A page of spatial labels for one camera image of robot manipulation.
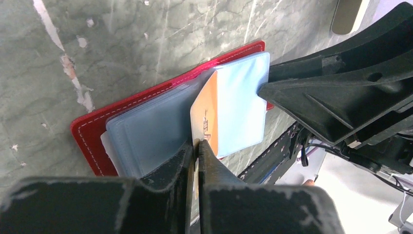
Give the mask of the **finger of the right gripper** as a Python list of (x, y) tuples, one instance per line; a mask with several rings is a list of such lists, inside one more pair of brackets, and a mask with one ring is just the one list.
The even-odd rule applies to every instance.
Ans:
[(398, 4), (355, 36), (311, 55), (270, 66), (269, 82), (359, 72), (411, 76), (413, 6)]

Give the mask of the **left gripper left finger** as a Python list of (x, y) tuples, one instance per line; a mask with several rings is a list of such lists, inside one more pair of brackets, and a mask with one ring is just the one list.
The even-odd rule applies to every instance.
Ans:
[(194, 168), (185, 142), (161, 166), (132, 177), (27, 177), (0, 205), (3, 234), (185, 234)]

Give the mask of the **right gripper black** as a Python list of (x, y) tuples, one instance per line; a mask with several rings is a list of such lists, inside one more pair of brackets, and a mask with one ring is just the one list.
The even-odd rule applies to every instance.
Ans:
[(267, 83), (259, 96), (335, 145), (350, 163), (372, 174), (412, 174), (412, 55), (341, 74)]

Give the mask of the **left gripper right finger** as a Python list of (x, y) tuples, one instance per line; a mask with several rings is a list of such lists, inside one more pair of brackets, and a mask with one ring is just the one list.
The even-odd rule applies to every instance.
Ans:
[(247, 184), (198, 145), (200, 232), (203, 234), (341, 234), (325, 190), (308, 185)]

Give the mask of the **red leather card holder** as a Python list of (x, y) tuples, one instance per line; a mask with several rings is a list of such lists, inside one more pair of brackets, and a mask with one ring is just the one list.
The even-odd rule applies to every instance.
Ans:
[(126, 99), (75, 119), (72, 135), (97, 176), (141, 178), (192, 143), (190, 109), (206, 74), (217, 71), (218, 153), (222, 159), (263, 140), (272, 108), (258, 96), (270, 55), (246, 44)]

